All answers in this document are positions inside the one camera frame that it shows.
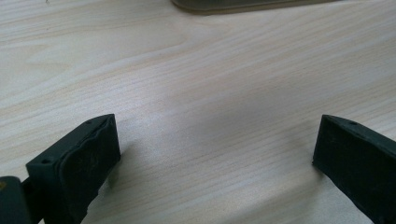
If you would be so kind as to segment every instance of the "wood grain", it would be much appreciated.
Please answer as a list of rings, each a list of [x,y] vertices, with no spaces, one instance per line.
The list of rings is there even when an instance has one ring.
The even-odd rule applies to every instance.
[[[0,52],[0,175],[116,114],[122,160],[83,223],[371,223],[311,161],[322,114],[396,139],[393,0],[0,1]]]

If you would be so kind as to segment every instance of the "black clamp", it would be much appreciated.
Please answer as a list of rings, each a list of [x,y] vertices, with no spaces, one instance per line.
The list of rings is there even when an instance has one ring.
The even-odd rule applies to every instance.
[[[396,142],[324,115],[313,164],[375,224],[396,223]]]
[[[22,183],[0,177],[0,223],[80,223],[119,160],[114,115],[85,121],[29,161]]]

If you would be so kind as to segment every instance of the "black bracket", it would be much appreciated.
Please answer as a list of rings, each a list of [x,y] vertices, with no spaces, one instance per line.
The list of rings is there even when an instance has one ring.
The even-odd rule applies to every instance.
[[[29,161],[23,183],[0,177],[0,223],[80,223],[119,160],[114,115],[85,121]]]
[[[396,223],[396,142],[324,115],[313,164],[374,223]]]

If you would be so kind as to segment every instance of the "small hole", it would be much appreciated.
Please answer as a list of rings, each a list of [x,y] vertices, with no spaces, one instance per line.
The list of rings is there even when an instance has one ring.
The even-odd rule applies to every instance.
[[[50,162],[52,162],[52,159],[46,158],[46,159],[44,159],[41,163],[43,163],[43,164],[48,164],[48,163],[50,163]]]

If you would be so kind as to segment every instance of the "wooden table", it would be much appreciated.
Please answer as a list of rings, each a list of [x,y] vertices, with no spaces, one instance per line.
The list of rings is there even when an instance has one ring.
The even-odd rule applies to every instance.
[[[371,223],[311,161],[322,114],[396,139],[394,0],[0,1],[0,52],[0,175],[116,115],[122,159],[83,223]]]

